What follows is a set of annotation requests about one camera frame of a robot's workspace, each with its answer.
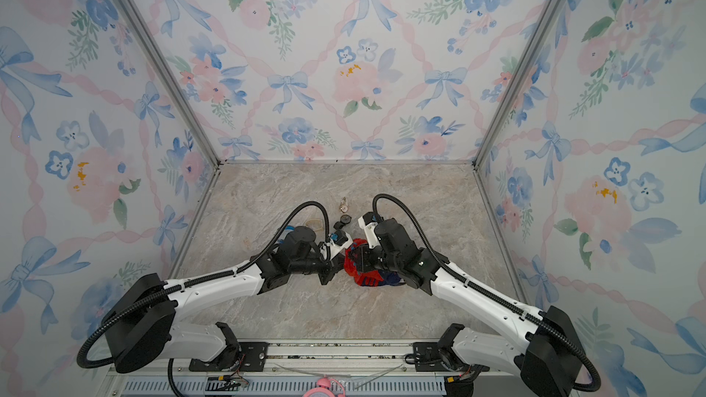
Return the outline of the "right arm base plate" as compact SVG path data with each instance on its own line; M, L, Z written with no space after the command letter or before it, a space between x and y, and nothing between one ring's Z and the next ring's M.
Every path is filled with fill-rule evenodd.
M412 352L404 356L407 365L415 367L416 372L470 373L487 372L489 367L466 364L456 357L449 348L439 348L437 342L415 342Z

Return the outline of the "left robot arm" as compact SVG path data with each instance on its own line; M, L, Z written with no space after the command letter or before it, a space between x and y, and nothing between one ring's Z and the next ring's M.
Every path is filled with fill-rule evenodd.
M293 275L316 275L325 285L342 270L354 241L338 231L317 242L304 226L289 231L260 255L196 278L147 275L113 306L76 356L82 369L113 366L127 374L155 360L190 360L193 371L228 371L244 350L230 325L193 325L187 319L215 305L254 297L287 284Z

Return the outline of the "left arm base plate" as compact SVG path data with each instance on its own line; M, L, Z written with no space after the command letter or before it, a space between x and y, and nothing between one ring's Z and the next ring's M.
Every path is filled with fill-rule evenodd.
M270 345L267 342L227 343L214 360L191 360L190 372L262 372Z

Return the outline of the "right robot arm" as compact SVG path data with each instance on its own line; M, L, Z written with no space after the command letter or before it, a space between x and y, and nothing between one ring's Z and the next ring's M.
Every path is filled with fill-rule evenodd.
M449 368L480 365L513 374L537 396L595 393L602 385L568 314L557 307L544 311L511 298L471 277L448 257L418 246L394 219L359 220L365 244L343 231L330 238L331 250L348 255L363 272L397 274L404 285L451 303L493 329L480 335L452 325L439 340Z

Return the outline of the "red blue patterned cloth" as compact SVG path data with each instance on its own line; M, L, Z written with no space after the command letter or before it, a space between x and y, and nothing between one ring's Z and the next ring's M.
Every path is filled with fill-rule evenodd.
M366 240L356 238L352 246L362 246L368 244ZM396 272L387 270L377 270L369 273L347 273L352 277L355 283L361 287L377 288L377 287L399 287L404 285L404 281Z

